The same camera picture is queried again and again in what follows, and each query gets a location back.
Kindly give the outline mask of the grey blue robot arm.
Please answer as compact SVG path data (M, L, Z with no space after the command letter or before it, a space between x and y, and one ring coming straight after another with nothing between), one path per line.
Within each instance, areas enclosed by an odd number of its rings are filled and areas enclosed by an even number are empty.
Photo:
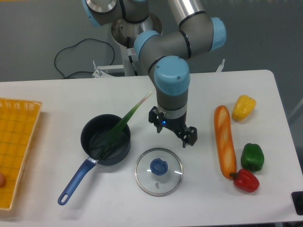
M199 0L170 0L178 31L162 35L146 0L84 0L82 5L94 26L112 24L119 28L112 36L123 38L121 45L134 49L147 71L157 95L149 122L157 131L167 128L174 132L184 146L194 145L197 130L186 126L187 60L222 47L227 36L224 23L209 17Z

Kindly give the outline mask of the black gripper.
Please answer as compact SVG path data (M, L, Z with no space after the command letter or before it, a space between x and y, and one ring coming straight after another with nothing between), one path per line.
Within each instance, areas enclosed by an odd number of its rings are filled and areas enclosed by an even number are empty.
M186 115L184 113L181 117L176 119L169 119L164 116L163 112L159 112L158 108L154 106L149 111L149 123L152 123L157 133L160 133L162 128L166 128L176 134L176 136L182 140L182 147L185 148L187 145L193 146L197 141L197 128L186 126Z

